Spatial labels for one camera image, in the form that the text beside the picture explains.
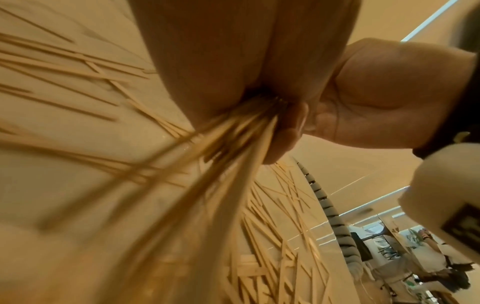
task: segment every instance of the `black sleeve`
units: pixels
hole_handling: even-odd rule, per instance
[[[437,130],[433,138],[423,147],[413,150],[419,158],[426,158],[436,151],[455,143],[461,135],[461,142],[480,143],[480,56],[463,96],[450,116]]]

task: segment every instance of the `white object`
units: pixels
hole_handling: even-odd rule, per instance
[[[480,263],[480,145],[455,144],[428,157],[399,199],[405,213]]]

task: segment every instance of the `ceiling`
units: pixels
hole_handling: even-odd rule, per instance
[[[350,42],[366,37],[400,41],[414,32],[409,37],[412,41],[448,44],[458,20],[478,3],[479,0],[363,0]],[[448,9],[433,21],[430,18],[431,23],[424,27],[422,23],[442,7]],[[390,194],[407,186],[421,163],[411,150],[357,149],[311,136],[303,136],[291,154],[308,168],[339,213],[378,198],[385,206],[395,205],[399,192]]]

